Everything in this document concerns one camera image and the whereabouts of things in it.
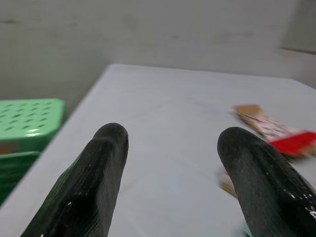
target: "white table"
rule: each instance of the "white table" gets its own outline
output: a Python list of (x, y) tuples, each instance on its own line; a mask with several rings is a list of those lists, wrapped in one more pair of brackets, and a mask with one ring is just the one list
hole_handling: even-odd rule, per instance
[(111, 65), (0, 210), (18, 237), (58, 176), (109, 122), (129, 133), (129, 154), (109, 237), (232, 237), (236, 199), (217, 186), (217, 138), (246, 126), (232, 106), (256, 103), (286, 125), (314, 130), (316, 91), (291, 79)]

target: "gray wall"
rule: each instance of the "gray wall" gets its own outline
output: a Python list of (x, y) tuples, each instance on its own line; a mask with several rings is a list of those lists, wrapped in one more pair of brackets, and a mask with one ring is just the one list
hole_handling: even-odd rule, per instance
[(0, 97), (59, 97), (71, 112), (113, 62), (291, 77), (316, 87), (316, 56), (278, 49), (297, 3), (2, 0)]

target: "green basket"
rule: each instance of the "green basket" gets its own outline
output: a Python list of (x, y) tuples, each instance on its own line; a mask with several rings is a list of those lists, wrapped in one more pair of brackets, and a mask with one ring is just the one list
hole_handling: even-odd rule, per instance
[(40, 152), (0, 155), (0, 205), (39, 155)]
[(42, 151), (62, 124), (58, 99), (0, 101), (0, 154)]

